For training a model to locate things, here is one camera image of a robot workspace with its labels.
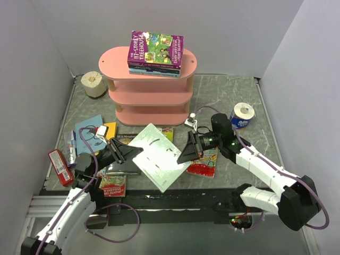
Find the black Moon and Sixpence book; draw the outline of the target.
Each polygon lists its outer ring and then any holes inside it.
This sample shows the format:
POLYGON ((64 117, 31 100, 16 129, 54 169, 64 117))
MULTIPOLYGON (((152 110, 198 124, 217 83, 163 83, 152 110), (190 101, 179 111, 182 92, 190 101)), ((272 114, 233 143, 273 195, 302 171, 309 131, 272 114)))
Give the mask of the black Moon and Sixpence book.
POLYGON ((141 174, 140 168, 135 164, 133 159, 143 152, 143 149, 129 145, 136 136, 137 134, 117 134, 115 138, 110 139, 116 158, 106 167, 106 175, 119 176, 141 174))

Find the grey book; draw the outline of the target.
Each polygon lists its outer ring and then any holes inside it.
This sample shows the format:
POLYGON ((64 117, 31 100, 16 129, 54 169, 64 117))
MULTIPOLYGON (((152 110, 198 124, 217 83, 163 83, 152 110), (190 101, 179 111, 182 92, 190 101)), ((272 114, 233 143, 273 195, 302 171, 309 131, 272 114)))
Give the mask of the grey book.
POLYGON ((133 158, 133 162, 162 193, 191 165, 190 161, 177 163, 181 151, 152 123, 148 124, 129 146, 143 149, 133 158))

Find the blue 143-Storey Treehouse book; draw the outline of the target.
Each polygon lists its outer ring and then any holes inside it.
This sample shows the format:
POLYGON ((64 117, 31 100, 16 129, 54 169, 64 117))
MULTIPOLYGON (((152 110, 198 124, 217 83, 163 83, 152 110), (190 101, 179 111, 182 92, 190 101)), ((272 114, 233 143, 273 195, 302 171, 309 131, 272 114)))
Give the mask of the blue 143-Storey Treehouse book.
POLYGON ((135 69, 129 69, 130 74, 136 74, 136 75, 148 75, 148 76, 155 76, 155 77, 169 77, 169 78, 180 78, 180 74, 173 74, 173 73, 161 73, 161 72, 147 72, 145 70, 135 70, 135 69))

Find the Little Women book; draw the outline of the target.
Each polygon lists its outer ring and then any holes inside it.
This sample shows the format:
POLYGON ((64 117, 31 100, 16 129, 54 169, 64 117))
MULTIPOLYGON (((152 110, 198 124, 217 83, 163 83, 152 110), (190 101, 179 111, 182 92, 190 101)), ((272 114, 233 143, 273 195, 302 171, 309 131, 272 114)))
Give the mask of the Little Women book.
POLYGON ((129 65, 130 69, 145 70, 147 72, 160 72, 160 73, 170 73, 170 74, 180 74, 180 70, 177 69, 166 69, 161 67, 148 67, 148 66, 137 66, 129 65))

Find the purple 117-Storey Treehouse book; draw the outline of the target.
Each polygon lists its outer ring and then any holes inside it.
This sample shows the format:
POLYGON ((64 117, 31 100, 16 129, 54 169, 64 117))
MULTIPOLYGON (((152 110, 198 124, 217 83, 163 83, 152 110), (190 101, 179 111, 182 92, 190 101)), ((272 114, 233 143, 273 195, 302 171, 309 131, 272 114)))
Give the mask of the purple 117-Storey Treehouse book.
POLYGON ((180 70, 184 37, 145 31, 132 31, 128 65, 180 70))

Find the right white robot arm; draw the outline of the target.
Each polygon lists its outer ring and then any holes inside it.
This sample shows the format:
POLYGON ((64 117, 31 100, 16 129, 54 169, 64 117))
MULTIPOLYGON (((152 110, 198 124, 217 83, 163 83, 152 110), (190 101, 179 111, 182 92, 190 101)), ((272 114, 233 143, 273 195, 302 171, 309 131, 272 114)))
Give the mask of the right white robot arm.
POLYGON ((263 156, 250 142, 240 137, 226 114, 214 114, 211 129, 206 133, 198 131, 194 113, 184 124, 191 130, 177 163, 198 160, 206 150, 217 148, 222 156, 246 169, 270 188, 266 191, 250 184, 239 186, 233 192, 235 210, 243 212, 249 207, 259 208, 277 215, 294 231, 307 225, 321 211, 314 181, 306 175, 299 177, 292 174, 263 156))

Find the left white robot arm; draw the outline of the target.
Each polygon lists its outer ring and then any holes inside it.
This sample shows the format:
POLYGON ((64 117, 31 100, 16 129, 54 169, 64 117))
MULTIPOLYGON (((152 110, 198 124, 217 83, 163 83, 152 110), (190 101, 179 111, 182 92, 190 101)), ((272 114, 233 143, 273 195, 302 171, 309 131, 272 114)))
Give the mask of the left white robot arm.
POLYGON ((51 221, 35 237, 26 237, 20 254, 66 254, 67 241, 88 217, 102 212, 105 207, 104 191, 99 187, 97 174, 106 166, 132 163, 143 148, 129 146, 112 138, 97 155, 81 153, 75 161, 75 181, 65 201, 51 221))

